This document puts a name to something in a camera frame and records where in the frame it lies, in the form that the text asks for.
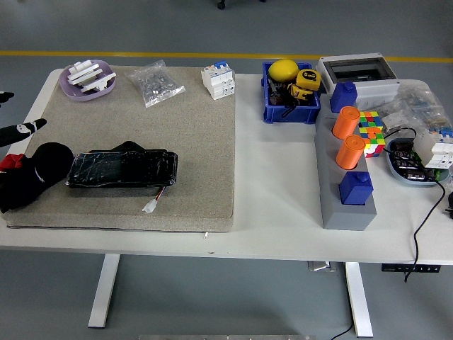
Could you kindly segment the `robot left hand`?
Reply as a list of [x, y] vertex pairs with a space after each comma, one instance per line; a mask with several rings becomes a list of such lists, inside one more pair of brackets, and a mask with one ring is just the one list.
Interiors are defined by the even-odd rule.
[[39, 118], [30, 123], [10, 125], [0, 129], [0, 147], [20, 142], [47, 124], [46, 119]]

